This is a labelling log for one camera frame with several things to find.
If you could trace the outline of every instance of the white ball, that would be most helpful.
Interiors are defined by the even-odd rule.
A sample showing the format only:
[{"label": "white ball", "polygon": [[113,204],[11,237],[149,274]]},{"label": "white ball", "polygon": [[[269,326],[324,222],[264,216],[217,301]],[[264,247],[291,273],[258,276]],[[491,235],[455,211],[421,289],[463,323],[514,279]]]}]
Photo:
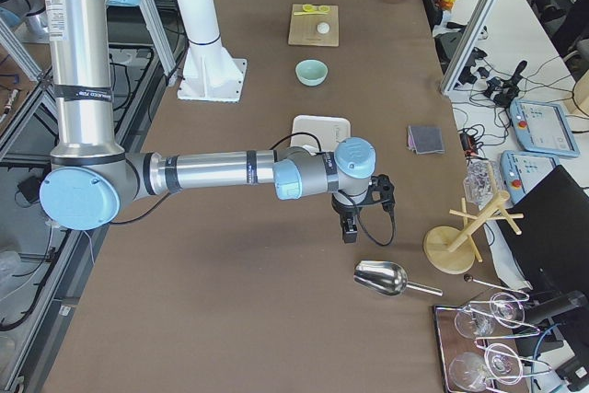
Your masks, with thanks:
[{"label": "white ball", "polygon": [[329,23],[320,22],[317,24],[317,32],[319,34],[327,34],[329,32]]}]

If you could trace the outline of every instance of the scoop handle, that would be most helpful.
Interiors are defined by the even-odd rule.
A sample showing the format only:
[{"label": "scoop handle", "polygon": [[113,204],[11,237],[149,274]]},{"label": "scoop handle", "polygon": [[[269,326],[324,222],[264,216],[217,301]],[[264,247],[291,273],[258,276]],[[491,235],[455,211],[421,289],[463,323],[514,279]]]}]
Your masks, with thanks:
[{"label": "scoop handle", "polygon": [[430,287],[428,285],[412,283],[411,281],[407,281],[406,288],[413,289],[413,290],[419,290],[420,292],[425,292],[427,294],[437,295],[437,296],[442,296],[444,294],[444,292],[442,292],[440,289],[436,289],[436,288]]}]

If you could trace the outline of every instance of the small bowl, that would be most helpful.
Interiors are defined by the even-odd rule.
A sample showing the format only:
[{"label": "small bowl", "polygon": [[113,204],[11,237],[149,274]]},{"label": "small bowl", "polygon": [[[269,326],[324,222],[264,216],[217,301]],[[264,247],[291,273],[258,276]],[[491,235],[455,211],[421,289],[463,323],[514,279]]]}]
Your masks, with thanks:
[{"label": "small bowl", "polygon": [[328,76],[328,67],[319,60],[304,60],[296,66],[294,71],[296,78],[308,87],[321,85]]}]

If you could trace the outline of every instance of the folded cloth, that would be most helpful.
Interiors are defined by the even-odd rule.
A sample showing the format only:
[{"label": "folded cloth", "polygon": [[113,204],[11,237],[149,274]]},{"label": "folded cloth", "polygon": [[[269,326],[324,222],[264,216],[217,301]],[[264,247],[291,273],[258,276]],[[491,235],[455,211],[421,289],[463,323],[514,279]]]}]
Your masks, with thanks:
[{"label": "folded cloth", "polygon": [[443,154],[442,131],[436,126],[409,126],[407,145],[416,154]]}]

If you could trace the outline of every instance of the wooden cutting board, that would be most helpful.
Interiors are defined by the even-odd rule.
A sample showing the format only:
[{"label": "wooden cutting board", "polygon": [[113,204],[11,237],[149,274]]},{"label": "wooden cutting board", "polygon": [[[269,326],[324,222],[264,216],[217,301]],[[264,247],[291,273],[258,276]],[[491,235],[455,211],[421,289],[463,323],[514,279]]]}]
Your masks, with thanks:
[{"label": "wooden cutting board", "polygon": [[[305,46],[340,46],[340,19],[338,6],[328,5],[328,14],[307,14],[295,16],[295,12],[303,11],[303,4],[293,4],[291,12],[291,27],[288,33],[289,45]],[[317,25],[325,22],[329,25],[329,32],[320,34]]]}]

